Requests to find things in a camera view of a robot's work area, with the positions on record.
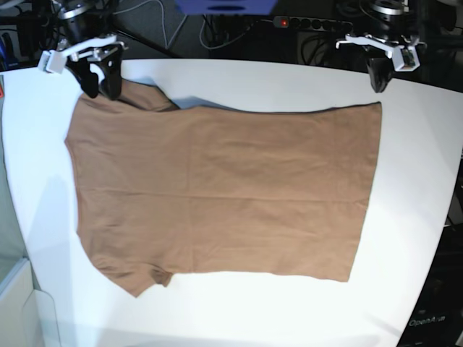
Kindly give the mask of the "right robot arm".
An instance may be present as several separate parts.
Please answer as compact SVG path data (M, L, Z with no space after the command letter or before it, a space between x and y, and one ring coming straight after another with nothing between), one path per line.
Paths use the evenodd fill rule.
M127 48L110 26L118 1L57 1L64 37L44 51L39 67L49 74L69 70L90 98L116 100L122 91L122 54Z

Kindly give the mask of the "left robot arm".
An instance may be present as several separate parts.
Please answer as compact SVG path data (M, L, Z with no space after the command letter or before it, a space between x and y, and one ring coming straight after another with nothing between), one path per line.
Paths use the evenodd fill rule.
M395 74L414 72L420 67L420 40L407 1L359 1L359 10L369 19L370 27L347 33L336 40L342 46L358 46L364 52L370 84L382 93Z

